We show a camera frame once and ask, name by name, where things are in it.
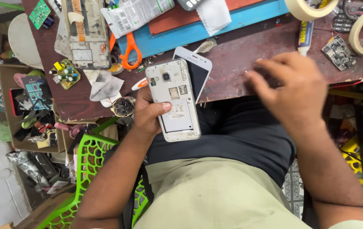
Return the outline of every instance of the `blue repair mat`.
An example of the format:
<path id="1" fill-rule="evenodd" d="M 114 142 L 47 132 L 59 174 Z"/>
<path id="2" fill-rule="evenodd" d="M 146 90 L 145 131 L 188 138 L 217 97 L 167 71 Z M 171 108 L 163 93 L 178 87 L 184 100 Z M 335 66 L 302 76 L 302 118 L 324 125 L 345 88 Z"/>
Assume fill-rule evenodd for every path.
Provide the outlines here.
<path id="1" fill-rule="evenodd" d="M 288 12 L 285 0 L 267 0 L 256 3 L 231 11 L 232 22 L 214 35 L 223 34 Z M 146 24 L 140 29 L 133 31 L 133 36 L 143 58 L 210 37 L 201 21 L 156 35 L 150 34 L 149 26 Z M 127 46 L 126 36 L 119 38 L 118 44 L 121 53 L 125 54 Z M 135 60 L 137 60 L 137 55 L 133 50 L 128 57 L 128 62 Z"/>

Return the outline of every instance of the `dark trousers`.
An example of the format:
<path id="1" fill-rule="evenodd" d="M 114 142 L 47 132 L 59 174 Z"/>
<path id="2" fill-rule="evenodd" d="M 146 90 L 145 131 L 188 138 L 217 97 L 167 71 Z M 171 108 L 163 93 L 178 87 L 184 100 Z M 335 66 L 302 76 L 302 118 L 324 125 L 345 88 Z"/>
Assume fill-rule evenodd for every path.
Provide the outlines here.
<path id="1" fill-rule="evenodd" d="M 201 137 L 166 142 L 158 134 L 147 153 L 147 164 L 176 159 L 234 159 L 265 171 L 279 187 L 296 156 L 296 148 L 281 123 L 255 96 L 197 106 Z"/>

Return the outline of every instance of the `beige shirt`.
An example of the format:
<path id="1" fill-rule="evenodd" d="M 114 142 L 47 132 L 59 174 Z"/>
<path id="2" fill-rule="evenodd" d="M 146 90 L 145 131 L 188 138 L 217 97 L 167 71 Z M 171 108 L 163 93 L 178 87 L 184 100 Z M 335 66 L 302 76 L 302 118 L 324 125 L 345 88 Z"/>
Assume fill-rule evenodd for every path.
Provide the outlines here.
<path id="1" fill-rule="evenodd" d="M 288 210 L 268 174 L 239 161 L 173 160 L 146 170 L 155 198 L 135 229 L 310 228 Z M 363 221 L 344 221 L 330 229 L 363 229 Z"/>

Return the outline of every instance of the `samsung logo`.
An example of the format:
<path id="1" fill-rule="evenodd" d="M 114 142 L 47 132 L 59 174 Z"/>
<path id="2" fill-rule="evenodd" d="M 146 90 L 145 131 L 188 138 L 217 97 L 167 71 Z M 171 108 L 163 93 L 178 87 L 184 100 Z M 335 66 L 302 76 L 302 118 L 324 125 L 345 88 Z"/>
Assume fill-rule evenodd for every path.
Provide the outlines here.
<path id="1" fill-rule="evenodd" d="M 193 58 L 191 58 L 191 57 L 187 57 L 187 59 L 192 60 L 193 62 L 196 62 L 196 63 L 198 63 L 198 62 L 199 62 L 198 60 L 194 60 L 194 59 L 193 59 Z"/>

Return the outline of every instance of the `man's left hand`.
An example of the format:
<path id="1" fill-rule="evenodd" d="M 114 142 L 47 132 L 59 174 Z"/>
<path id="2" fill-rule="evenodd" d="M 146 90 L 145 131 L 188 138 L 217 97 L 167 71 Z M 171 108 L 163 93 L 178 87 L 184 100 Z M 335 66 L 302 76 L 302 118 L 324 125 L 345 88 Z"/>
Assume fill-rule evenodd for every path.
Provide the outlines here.
<path id="1" fill-rule="evenodd" d="M 157 117 L 171 109 L 171 103 L 153 103 L 149 87 L 142 87 L 137 93 L 133 128 L 147 137 L 154 137 L 161 132 Z"/>

